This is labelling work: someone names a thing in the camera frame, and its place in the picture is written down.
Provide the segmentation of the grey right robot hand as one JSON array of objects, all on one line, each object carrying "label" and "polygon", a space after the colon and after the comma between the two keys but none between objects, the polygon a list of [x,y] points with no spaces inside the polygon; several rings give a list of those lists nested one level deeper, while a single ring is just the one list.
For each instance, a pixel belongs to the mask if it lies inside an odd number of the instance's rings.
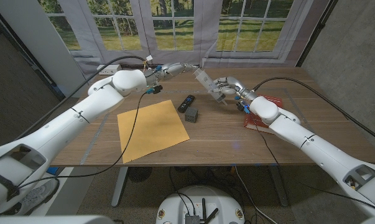
[{"label": "grey right robot hand", "polygon": [[244,100],[253,101],[257,94],[246,88],[235,77],[222,77],[213,81],[215,87],[210,90],[211,93],[222,93],[225,95],[237,95]]}]

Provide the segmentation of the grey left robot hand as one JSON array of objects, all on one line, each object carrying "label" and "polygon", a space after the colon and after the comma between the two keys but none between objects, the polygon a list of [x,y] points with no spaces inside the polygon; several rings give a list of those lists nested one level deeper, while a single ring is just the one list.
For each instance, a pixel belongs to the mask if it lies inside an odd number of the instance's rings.
[{"label": "grey left robot hand", "polygon": [[147,86],[154,87],[162,80],[169,80],[181,73],[195,71],[198,68],[198,65],[192,65],[190,63],[166,63],[158,65],[153,69],[148,69],[144,73],[144,76],[146,78]]}]

